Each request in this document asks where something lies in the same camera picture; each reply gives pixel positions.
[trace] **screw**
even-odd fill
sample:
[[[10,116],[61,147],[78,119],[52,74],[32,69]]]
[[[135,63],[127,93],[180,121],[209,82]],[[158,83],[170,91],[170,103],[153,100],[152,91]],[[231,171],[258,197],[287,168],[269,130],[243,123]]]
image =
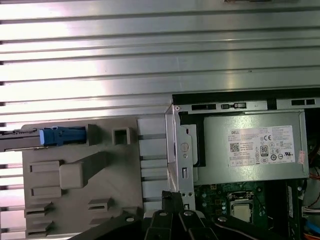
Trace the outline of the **screw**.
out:
[[[220,216],[220,217],[218,217],[218,221],[220,221],[220,222],[226,222],[228,219],[225,217],[225,216]]]
[[[127,219],[126,219],[126,221],[127,222],[133,222],[135,219],[133,218],[133,217],[128,217]]]
[[[194,214],[192,211],[185,211],[184,212],[185,216],[191,216],[192,214]]]

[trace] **motherboard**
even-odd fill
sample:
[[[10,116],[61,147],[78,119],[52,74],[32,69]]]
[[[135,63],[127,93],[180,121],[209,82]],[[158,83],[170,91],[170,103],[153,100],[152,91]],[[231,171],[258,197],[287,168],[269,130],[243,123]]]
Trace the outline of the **motherboard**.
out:
[[[230,215],[268,229],[264,182],[200,185],[195,189],[196,209],[207,218]]]

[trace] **white sticker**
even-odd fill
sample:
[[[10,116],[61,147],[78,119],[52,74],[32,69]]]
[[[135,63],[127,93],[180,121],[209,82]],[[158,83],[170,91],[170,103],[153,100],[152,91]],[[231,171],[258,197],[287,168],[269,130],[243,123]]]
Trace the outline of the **white sticker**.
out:
[[[228,167],[295,162],[292,126],[232,129]]]
[[[294,218],[294,202],[292,197],[292,188],[288,186],[288,214],[291,218]]]

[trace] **green circuit board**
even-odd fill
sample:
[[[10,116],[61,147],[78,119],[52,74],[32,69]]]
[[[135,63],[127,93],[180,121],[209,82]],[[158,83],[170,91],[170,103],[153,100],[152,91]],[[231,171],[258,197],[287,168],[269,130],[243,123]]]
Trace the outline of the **green circuit board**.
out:
[[[207,218],[213,215],[234,215],[234,206],[250,206],[250,223],[268,229],[264,182],[236,182],[195,186],[196,209]]]

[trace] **gray plastic bracket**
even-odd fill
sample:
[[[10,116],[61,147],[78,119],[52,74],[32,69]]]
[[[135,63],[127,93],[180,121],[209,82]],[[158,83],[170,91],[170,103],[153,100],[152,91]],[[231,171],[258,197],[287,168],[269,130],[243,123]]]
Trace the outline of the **gray plastic bracket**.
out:
[[[78,161],[60,166],[60,187],[63,190],[82,189],[90,178],[107,166],[107,153],[100,151]]]
[[[31,162],[29,167],[29,173],[43,173],[43,172],[55,172],[59,171],[62,161],[40,161]]]
[[[30,191],[34,199],[60,198],[62,191],[59,186],[34,187]]]
[[[92,212],[107,212],[111,204],[111,198],[94,199],[88,203],[88,210]]]
[[[112,130],[113,145],[130,145],[133,142],[133,133],[129,127],[114,128]]]
[[[53,222],[44,222],[33,224],[28,227],[28,230],[25,231],[26,238],[45,238],[49,231],[50,227],[52,226]]]
[[[52,202],[29,205],[24,210],[24,217],[25,218],[44,217],[49,212],[51,206],[52,206]]]

